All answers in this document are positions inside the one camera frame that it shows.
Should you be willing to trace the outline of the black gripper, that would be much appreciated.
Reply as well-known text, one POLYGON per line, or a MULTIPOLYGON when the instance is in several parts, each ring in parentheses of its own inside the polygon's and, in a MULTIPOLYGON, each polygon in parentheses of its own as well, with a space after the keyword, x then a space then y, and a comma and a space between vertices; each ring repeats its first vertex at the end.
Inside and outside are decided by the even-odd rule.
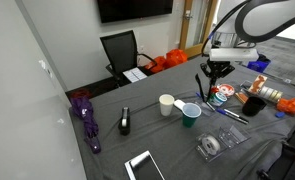
POLYGON ((235 70, 235 67, 232 66, 229 61, 211 61, 210 59, 208 59, 206 63, 201 63, 200 68, 203 73, 210 78, 207 100, 210 99, 216 79, 224 78, 235 70))

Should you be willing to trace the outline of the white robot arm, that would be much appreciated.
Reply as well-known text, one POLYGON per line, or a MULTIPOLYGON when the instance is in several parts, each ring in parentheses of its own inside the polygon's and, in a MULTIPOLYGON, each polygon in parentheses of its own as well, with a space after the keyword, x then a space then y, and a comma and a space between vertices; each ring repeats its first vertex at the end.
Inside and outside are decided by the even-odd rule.
POLYGON ((234 70, 232 61, 255 61, 255 45, 295 24, 295 0, 221 0, 218 23, 207 36, 201 69, 209 78, 207 97, 219 78, 234 70))

